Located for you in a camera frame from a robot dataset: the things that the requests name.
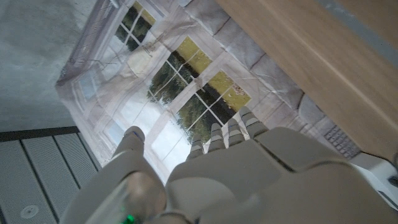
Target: window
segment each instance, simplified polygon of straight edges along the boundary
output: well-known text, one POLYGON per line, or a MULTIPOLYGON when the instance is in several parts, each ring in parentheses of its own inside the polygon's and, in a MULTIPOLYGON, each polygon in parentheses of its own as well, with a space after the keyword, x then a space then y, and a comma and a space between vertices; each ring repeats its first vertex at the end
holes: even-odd
POLYGON ((124 16, 115 36, 132 52, 140 46, 155 22, 149 12, 136 1, 124 16))
MULTIPOLYGON (((187 37, 151 80, 147 97, 167 106, 211 63, 187 37)), ((197 133, 203 142, 207 142, 211 125, 226 124, 250 99, 225 72, 220 71, 175 114, 177 125, 184 130, 188 141, 197 133)))
POLYGON ((188 141, 194 134, 200 134, 202 141, 207 142, 211 125, 226 124, 250 99, 225 72, 220 71, 180 109, 178 124, 187 133, 188 141))
POLYGON ((210 63, 207 55, 187 37, 152 79, 148 97, 153 95, 162 105, 171 103, 210 63))

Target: gray wall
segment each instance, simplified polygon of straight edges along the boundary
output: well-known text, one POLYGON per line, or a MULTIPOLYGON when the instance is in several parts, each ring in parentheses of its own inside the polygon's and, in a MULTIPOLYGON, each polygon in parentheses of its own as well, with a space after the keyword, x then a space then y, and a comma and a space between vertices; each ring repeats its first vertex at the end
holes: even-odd
POLYGON ((0 1, 0 132, 75 125, 54 86, 95 2, 0 1))

